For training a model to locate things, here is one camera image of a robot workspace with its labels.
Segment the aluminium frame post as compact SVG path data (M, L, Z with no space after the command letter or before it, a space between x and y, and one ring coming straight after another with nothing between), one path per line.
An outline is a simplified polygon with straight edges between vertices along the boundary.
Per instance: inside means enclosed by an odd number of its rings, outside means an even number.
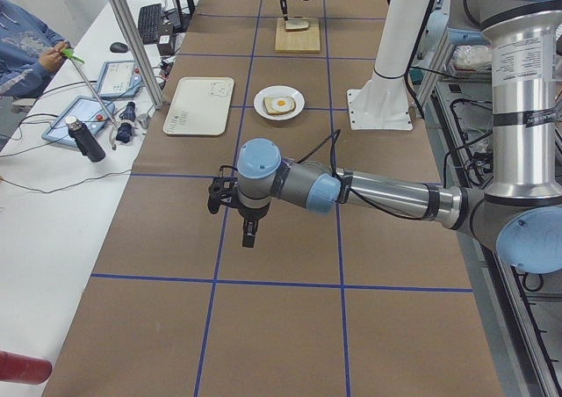
M133 58L139 66L142 81L147 89L151 102L156 110L163 105L162 91L155 79L155 74L148 59L148 54L141 41L136 23L128 6L127 0L108 0L119 29L128 44Z

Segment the wooden cutting board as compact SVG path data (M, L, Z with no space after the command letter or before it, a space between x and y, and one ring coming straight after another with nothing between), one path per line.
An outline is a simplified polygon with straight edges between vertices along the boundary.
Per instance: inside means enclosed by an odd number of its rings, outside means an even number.
M305 31L287 32L282 18L277 19L275 52L282 54L318 54L321 51L319 19L307 18Z

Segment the folded dark umbrella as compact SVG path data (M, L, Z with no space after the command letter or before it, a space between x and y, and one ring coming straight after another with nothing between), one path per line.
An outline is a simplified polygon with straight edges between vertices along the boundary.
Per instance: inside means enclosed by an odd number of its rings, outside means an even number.
M136 120L135 103L128 102L125 110L119 116L120 125L118 127L116 140L128 143L133 139L133 128Z

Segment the cream bear serving tray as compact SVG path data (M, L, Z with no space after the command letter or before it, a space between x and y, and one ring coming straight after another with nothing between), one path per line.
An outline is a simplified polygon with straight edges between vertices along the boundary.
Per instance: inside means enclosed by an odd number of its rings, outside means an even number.
M219 136L227 127L234 90L230 77L180 79L162 131L170 136Z

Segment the fried egg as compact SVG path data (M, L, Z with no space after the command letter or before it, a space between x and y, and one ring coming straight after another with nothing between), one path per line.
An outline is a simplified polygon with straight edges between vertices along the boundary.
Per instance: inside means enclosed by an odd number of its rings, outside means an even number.
M271 100L270 107L274 112L289 112L292 109L292 100L289 97L275 97Z

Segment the white support column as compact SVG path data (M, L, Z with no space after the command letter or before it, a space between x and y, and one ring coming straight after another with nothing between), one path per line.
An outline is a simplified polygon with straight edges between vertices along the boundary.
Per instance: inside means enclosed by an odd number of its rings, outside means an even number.
M409 70L435 0L390 0L373 75L401 79Z

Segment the white round plate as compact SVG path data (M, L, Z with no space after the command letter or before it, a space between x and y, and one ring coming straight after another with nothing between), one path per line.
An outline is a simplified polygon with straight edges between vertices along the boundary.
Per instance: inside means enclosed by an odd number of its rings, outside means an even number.
M296 117L303 109L305 99L296 89L273 85L260 90L254 98L258 114L270 120L287 120Z

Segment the red bottle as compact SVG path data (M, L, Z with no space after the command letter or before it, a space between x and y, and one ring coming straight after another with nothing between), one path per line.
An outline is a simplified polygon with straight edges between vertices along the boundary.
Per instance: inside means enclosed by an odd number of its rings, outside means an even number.
M52 364L46 359L1 351L2 381L39 385L50 377L52 370Z

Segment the bread slice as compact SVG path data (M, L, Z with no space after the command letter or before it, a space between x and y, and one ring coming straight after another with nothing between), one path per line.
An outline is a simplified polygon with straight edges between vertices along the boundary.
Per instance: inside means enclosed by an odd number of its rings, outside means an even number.
M271 115L271 116L285 115L285 114L288 114L288 113L292 112L296 107L296 102L294 101L294 99L292 97L289 97L292 100L292 109L289 112L274 112L270 107L271 100L273 98L275 98L275 97L265 97L263 99L263 105L264 105L265 111L268 115Z
M288 18L284 22L287 32L305 31L309 27L309 22L306 18Z

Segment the black water bottle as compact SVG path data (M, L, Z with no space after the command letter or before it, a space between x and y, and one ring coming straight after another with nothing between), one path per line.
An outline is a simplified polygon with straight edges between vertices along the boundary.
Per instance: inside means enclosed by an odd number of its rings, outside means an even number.
M66 116L65 124L68 135L75 141L82 155L91 162L101 162L105 152L91 133L90 129L76 116Z

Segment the black keyboard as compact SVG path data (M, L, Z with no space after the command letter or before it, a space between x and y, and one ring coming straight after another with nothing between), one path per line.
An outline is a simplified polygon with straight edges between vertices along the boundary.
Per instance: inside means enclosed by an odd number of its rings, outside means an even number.
M155 44L162 22L162 5L150 4L142 6L139 10L137 29L143 44Z

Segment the person in blue hoodie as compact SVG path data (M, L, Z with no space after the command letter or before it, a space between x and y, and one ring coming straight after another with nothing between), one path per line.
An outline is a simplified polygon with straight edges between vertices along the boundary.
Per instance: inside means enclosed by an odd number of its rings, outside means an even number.
M41 19L1 0L1 95L37 98L65 61L71 45Z

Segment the upper teach pendant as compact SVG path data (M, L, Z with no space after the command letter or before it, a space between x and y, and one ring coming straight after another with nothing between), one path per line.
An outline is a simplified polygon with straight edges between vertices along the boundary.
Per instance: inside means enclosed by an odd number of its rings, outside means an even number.
M97 79L96 92L105 99L132 98L141 83L140 70L135 61L106 61Z

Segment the reacher grabber stick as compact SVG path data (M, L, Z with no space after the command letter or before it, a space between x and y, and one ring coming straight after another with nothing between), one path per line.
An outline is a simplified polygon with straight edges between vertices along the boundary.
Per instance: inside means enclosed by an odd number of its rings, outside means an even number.
M111 145L111 148L113 151L115 151L117 149L117 144L116 144L116 133L117 130L120 126L120 122L117 121L115 119L115 117L113 116L112 112L108 109L108 107L106 106L104 100L97 94L95 88L92 86L92 84L90 83L88 77L83 73L81 67L79 66L80 63L84 63L84 60L82 60L81 58L78 58L77 56L75 56L74 54L74 50L72 48L63 48L60 53L62 54L63 57L65 57L68 61L71 62L71 64L74 66L76 72L78 73L78 75L83 79L83 82L85 83L85 85L88 87L88 89L90 90L92 96L97 100L97 102L100 104L101 109L103 111L103 113L105 114L105 116L108 118L108 120L111 121L111 123L113 124L113 128L109 134L109 142Z

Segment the black computer mouse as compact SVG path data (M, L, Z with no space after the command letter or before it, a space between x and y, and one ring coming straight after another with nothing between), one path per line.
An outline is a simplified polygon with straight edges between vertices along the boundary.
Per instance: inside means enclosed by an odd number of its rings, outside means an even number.
M109 47L110 51L112 53L115 54L124 54L128 52L128 46L127 44L123 43L123 42L113 42L110 47Z

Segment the white column base plate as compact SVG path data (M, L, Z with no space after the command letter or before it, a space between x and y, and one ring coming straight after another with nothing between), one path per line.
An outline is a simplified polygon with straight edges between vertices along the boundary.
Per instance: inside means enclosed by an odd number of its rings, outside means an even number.
M346 97L352 130L413 129L403 77L386 79L374 74L361 89L347 90Z

